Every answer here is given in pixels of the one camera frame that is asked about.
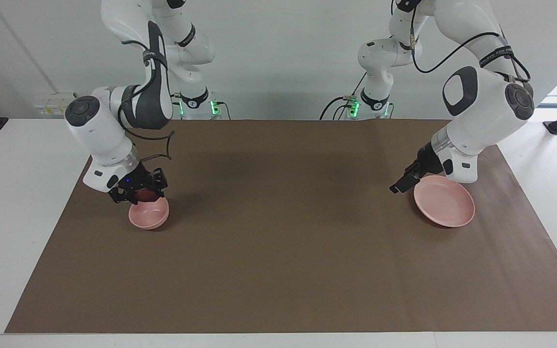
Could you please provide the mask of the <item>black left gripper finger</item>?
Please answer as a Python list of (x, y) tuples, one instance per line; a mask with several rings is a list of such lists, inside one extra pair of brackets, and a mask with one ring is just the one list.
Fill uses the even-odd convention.
[(412, 164), (405, 169), (404, 176), (391, 185), (391, 190), (410, 190), (420, 182), (420, 165)]
[(391, 185), (391, 192), (408, 192), (420, 183), (423, 173), (420, 172), (406, 172), (399, 180)]

